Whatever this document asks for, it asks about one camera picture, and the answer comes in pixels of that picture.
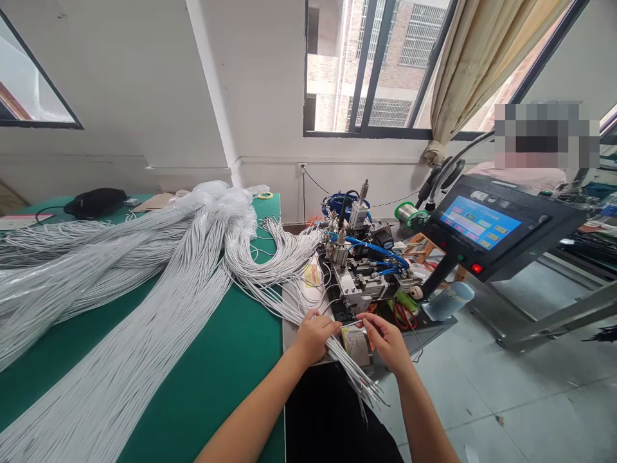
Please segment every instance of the window frame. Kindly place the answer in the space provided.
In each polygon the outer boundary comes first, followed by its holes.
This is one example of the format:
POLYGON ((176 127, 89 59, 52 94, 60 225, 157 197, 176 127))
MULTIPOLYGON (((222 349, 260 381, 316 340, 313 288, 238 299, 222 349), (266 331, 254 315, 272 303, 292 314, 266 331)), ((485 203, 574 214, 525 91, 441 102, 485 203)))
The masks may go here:
MULTIPOLYGON (((395 3, 396 3, 396 0, 386 0, 381 25, 383 25, 384 23, 391 24, 395 3)), ((566 11, 563 19, 555 28, 553 35, 549 38, 548 42, 544 45, 537 59, 532 64, 531 68, 529 69, 525 77, 523 78, 521 85, 516 89, 514 95, 509 101, 509 104, 520 104, 523 101, 523 98, 527 95, 528 91, 531 89, 531 86, 536 81, 538 75, 544 69, 549 59, 553 56, 555 50, 557 50, 559 44, 562 42, 562 40, 564 39, 568 31, 570 31, 570 28, 574 25, 574 23, 576 22, 576 20, 578 19, 578 17, 580 16, 580 14, 582 13, 582 11, 584 10, 584 8, 587 6, 588 3, 589 3, 589 0, 573 0, 568 10, 566 11)), ((305 124, 303 123, 303 136, 306 138, 369 138, 369 139, 394 138, 394 139, 404 139, 404 140, 432 140, 433 139, 432 129, 414 128, 413 124, 416 122, 416 119, 418 118, 418 114, 420 112, 422 102, 424 101, 424 97, 428 90, 429 83, 431 81, 433 73, 436 70, 436 64, 439 59, 441 50, 443 48, 445 38, 450 29, 450 25, 452 23, 452 18, 454 17, 454 11, 456 9, 457 4, 458 4, 458 0, 451 0, 450 4, 448 5, 448 8, 446 9, 445 17, 442 23, 442 29, 440 30, 439 36, 437 37, 437 40, 435 41, 435 44, 431 51, 428 66, 426 67, 426 71, 424 73, 422 83, 420 84, 420 88, 418 89, 416 100, 413 102, 411 116, 409 117, 409 122, 408 122, 407 127, 378 127, 378 126, 369 125, 370 113, 373 108, 373 101, 375 99, 375 92, 377 90, 377 83, 379 81, 381 67, 384 63, 384 53, 385 53, 385 49, 387 45, 388 33, 390 30, 390 28, 380 27, 379 37, 377 39, 377 46, 375 48, 375 56, 373 59, 373 68, 371 72, 371 78, 368 84, 368 91, 366 93, 366 103, 364 106, 364 112, 362 114, 362 125, 358 127, 356 125, 350 124, 349 132, 321 132, 321 131, 306 131, 304 129, 305 124)), ((305 9, 306 9, 305 37, 307 37, 308 17, 309 17, 309 0, 305 1, 305 9)), ((354 92, 353 92, 353 95, 350 97, 350 98, 353 98, 352 113, 350 117, 351 121, 357 120, 358 105, 360 102, 360 98, 358 98, 358 96, 361 94, 362 82, 364 80, 364 71, 366 69, 370 37, 373 33, 373 25, 374 25, 376 9, 377 9, 377 0, 369 0, 368 11, 367 11, 365 27, 364 27, 364 35, 362 37, 362 48, 361 48, 361 54, 360 54, 360 61, 358 64, 358 73, 357 73, 357 78, 355 82, 354 92)), ((305 95, 305 103, 306 103, 307 86, 308 86, 308 68, 309 68, 308 53, 305 53, 304 65, 305 65, 304 95, 305 95)), ((461 131, 454 136, 453 140, 454 141, 471 141, 483 133, 484 132, 461 131)))
POLYGON ((4 23, 6 24, 6 27, 8 27, 8 29, 11 31, 11 33, 15 36, 15 39, 22 46, 22 48, 26 52, 28 58, 30 58, 32 63, 36 66, 36 68, 39 71, 40 75, 48 83, 49 88, 51 88, 51 90, 54 92, 56 97, 60 100, 60 103, 62 103, 62 105, 66 109, 67 113, 69 113, 69 115, 73 118, 73 121, 74 121, 74 122, 37 121, 37 120, 21 120, 21 119, 17 119, 17 118, 15 118, 14 120, 0 119, 0 127, 25 127, 25 128, 28 128, 28 129, 73 129, 73 130, 83 130, 84 126, 82 125, 81 122, 79 122, 79 119, 77 118, 77 116, 75 115, 75 113, 73 112, 71 107, 68 105, 66 100, 62 97, 62 95, 60 94, 60 92, 58 91, 56 86, 53 85, 53 82, 51 81, 51 79, 49 79, 49 76, 47 75, 45 70, 41 67, 41 65, 39 64, 39 61, 34 57, 32 52, 30 51, 29 47, 23 41, 23 39, 21 38, 21 36, 19 35, 19 33, 17 32, 15 27, 13 27, 13 24, 11 23, 9 18, 6 16, 6 14, 2 11, 2 8, 0 8, 0 21, 4 21, 4 23))
POLYGON ((617 111, 600 127, 600 145, 617 145, 617 111))

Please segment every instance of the black cable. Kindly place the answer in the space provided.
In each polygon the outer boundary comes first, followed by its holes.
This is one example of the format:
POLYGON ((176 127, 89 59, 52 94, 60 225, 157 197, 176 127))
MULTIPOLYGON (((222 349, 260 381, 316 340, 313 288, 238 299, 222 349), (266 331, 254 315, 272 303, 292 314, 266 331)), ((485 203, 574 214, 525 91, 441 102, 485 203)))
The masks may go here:
POLYGON ((306 168, 306 167, 304 167, 304 172, 306 172, 306 173, 307 173, 308 178, 310 178, 311 180, 313 180, 313 183, 314 183, 315 185, 317 185, 317 186, 318 186, 318 187, 320 187, 322 190, 324 190, 326 193, 328 193, 328 192, 326 191, 326 189, 325 189, 325 188, 323 188, 323 186, 321 186, 319 183, 317 183, 317 182, 315 181, 315 179, 314 179, 313 177, 311 177, 311 176, 310 176, 310 174, 307 172, 307 168, 306 168))
MULTIPOLYGON (((319 183, 317 183, 317 182, 315 181, 315 179, 314 179, 313 177, 311 177, 311 176, 310 176, 310 174, 309 174, 309 172, 307 171, 307 168, 306 168, 306 167, 304 167, 304 172, 306 172, 306 173, 307 173, 308 178, 310 178, 311 180, 313 180, 313 183, 314 183, 315 185, 317 185, 318 187, 320 187, 320 188, 321 188, 324 192, 326 192, 327 194, 330 194, 330 193, 328 192, 328 190, 326 190, 325 188, 323 188, 323 186, 321 186, 319 183)), ((358 192, 357 192, 357 191, 355 191, 355 190, 350 190, 350 192, 351 192, 351 193, 356 193, 356 194, 358 195, 358 197, 360 196, 360 195, 358 194, 358 192)), ((388 204, 394 204, 394 203, 397 203, 397 202, 399 202, 399 201, 402 201, 403 199, 407 199, 409 196, 413 196, 413 195, 415 195, 416 193, 419 193, 419 192, 420 192, 420 190, 418 190, 418 191, 416 191, 416 192, 413 192, 412 194, 407 195, 407 196, 405 196, 404 198, 397 199, 396 201, 392 201, 391 203, 378 204, 377 206, 372 206, 372 207, 387 206, 388 204)))
POLYGON ((37 212, 37 214, 34 216, 34 219, 37 221, 37 224, 42 225, 41 222, 39 222, 39 214, 47 209, 57 209, 57 208, 64 208, 64 206, 49 206, 48 208, 43 208, 40 211, 37 212))
POLYGON ((307 191, 304 187, 304 172, 302 172, 302 206, 304 210, 304 227, 307 227, 307 191))
POLYGON ((377 206, 371 206, 371 207, 387 206, 387 205, 389 205, 389 204, 399 203, 399 202, 400 202, 400 201, 402 201, 403 199, 407 199, 407 198, 408 198, 408 197, 410 197, 410 196, 414 196, 416 193, 419 193, 419 192, 420 192, 420 190, 418 190, 418 191, 416 191, 416 192, 413 192, 412 194, 407 195, 407 196, 405 196, 404 198, 397 199, 396 201, 392 201, 391 203, 378 204, 377 206))

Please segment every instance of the white wall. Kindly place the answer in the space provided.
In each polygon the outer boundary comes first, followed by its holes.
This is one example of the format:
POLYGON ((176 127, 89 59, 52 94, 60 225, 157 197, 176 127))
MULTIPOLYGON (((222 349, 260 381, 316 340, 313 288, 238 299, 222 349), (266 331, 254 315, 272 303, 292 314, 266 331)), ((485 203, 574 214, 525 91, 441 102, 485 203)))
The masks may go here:
MULTIPOLYGON (((217 74, 246 184, 266 183, 282 193, 283 220, 301 221, 301 177, 297 162, 329 192, 359 188, 370 179, 369 201, 393 201, 419 189, 427 169, 419 140, 304 138, 304 16, 302 1, 201 0, 213 44, 217 74)), ((615 61, 617 6, 591 0, 526 101, 587 100, 600 118, 617 101, 615 61)), ((454 154, 465 144, 448 144, 454 154)), ((466 155, 470 164, 488 160, 493 144, 466 155)), ((318 215, 325 195, 308 178, 307 217, 318 215)), ((392 206, 374 214, 391 217, 392 206)))
MULTIPOLYGON (((0 7, 85 127, 0 129, 0 177, 31 201, 84 191, 95 180, 146 191, 232 176, 237 184, 242 176, 245 186, 282 193, 283 220, 294 222, 303 215, 299 161, 330 192, 368 177, 373 204, 417 190, 427 173, 425 141, 303 137, 303 1, 0 0, 0 7), (142 166, 158 169, 150 175, 142 166)), ((596 118, 617 101, 609 58, 616 9, 612 0, 590 1, 528 101, 588 100, 596 118)), ((480 146, 467 161, 492 152, 493 144, 480 146)), ((310 217, 323 193, 306 180, 310 217)), ((392 215, 391 206, 378 211, 392 215)))
MULTIPOLYGON (((368 177, 373 204, 419 189, 427 172, 418 164, 426 141, 303 137, 304 2, 201 0, 201 5, 245 184, 265 183, 280 192, 285 222, 303 220, 299 161, 309 162, 308 171, 329 192, 358 189, 368 177)), ((447 148, 453 153, 464 145, 452 142, 447 148)), ((469 161, 491 154, 492 145, 485 145, 470 152, 469 161)), ((307 217, 321 215, 325 194, 305 180, 307 217)), ((376 217, 392 217, 391 208, 378 209, 376 217)))
POLYGON ((0 8, 85 128, 0 128, 0 178, 27 200, 95 184, 173 190, 187 172, 191 183, 231 180, 183 0, 0 0, 0 8))
POLYGON ((590 0, 523 103, 582 100, 600 120, 617 103, 617 2, 590 0))

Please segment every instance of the label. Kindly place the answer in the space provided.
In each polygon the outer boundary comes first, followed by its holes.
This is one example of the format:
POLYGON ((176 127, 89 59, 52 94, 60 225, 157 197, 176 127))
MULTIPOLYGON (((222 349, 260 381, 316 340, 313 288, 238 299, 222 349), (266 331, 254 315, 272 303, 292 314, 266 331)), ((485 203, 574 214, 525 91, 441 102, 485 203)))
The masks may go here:
POLYGON ((367 367, 373 363, 372 346, 365 330, 351 326, 343 328, 341 336, 345 351, 359 367, 367 367))
POLYGON ((309 264, 304 269, 305 287, 314 287, 319 285, 319 269, 317 264, 309 264))

